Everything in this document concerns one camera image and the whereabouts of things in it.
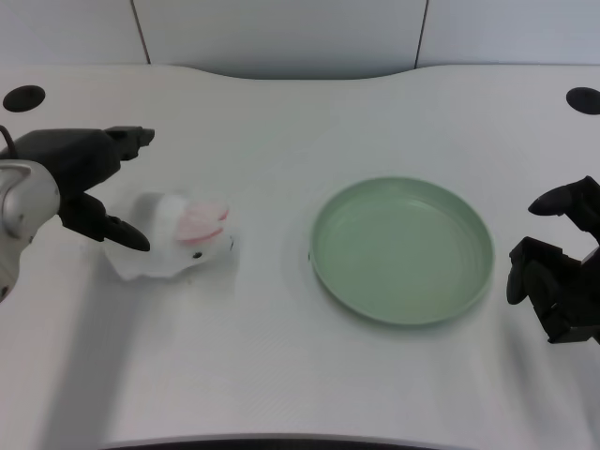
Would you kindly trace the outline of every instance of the black cable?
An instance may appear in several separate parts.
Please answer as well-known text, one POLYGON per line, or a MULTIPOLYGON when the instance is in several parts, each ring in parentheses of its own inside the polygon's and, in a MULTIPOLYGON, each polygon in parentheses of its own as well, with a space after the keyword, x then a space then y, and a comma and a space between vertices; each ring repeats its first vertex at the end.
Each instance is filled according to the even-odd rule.
POLYGON ((10 133, 8 132, 6 127, 3 127, 2 125, 0 125, 0 133, 2 133, 2 136, 4 136, 4 140, 7 142, 8 158, 9 159, 19 159, 19 156, 17 155, 17 147, 15 147, 15 142, 12 141, 12 138, 10 137, 10 133))

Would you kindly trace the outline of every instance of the green plate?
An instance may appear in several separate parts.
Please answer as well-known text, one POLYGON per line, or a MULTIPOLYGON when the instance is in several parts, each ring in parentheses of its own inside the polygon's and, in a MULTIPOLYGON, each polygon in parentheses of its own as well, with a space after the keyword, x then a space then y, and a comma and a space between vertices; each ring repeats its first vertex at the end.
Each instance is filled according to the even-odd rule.
POLYGON ((410 178, 348 187, 317 217, 315 272, 344 305, 386 323, 434 323, 486 292, 494 261, 488 229, 455 194, 410 178))

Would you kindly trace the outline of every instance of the white wall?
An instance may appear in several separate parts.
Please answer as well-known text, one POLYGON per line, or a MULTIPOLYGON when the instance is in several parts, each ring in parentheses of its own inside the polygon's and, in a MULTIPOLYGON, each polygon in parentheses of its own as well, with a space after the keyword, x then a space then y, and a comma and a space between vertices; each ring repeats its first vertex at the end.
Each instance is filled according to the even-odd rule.
MULTIPOLYGON (((363 78, 465 63, 600 64, 600 0, 134 0, 153 63, 363 78)), ((0 0, 0 67, 143 64, 130 0, 0 0)))
POLYGON ((419 67, 600 64, 599 0, 429 0, 419 67))
POLYGON ((145 63, 128 0, 1 0, 0 66, 145 63))
POLYGON ((136 0, 153 63, 243 78, 414 68, 426 0, 136 0))

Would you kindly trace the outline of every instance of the stuffed bunny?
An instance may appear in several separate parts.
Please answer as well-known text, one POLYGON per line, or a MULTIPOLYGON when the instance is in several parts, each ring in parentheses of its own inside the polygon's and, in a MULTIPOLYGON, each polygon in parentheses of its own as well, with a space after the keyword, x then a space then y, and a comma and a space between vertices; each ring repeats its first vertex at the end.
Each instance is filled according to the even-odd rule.
POLYGON ((219 202, 194 202, 184 195, 146 192, 112 208, 150 241, 141 252, 104 242, 104 251, 122 279, 139 275, 168 278, 192 265, 204 263, 233 240, 224 232, 229 214, 219 202))

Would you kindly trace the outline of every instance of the pink bunny ear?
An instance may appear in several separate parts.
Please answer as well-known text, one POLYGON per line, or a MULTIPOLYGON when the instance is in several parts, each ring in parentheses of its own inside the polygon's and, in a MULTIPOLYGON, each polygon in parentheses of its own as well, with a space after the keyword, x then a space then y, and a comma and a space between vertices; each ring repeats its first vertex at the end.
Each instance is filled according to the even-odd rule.
POLYGON ((229 210, 216 203, 191 203, 177 223, 175 239, 193 245, 223 233, 220 221, 225 220, 229 210))

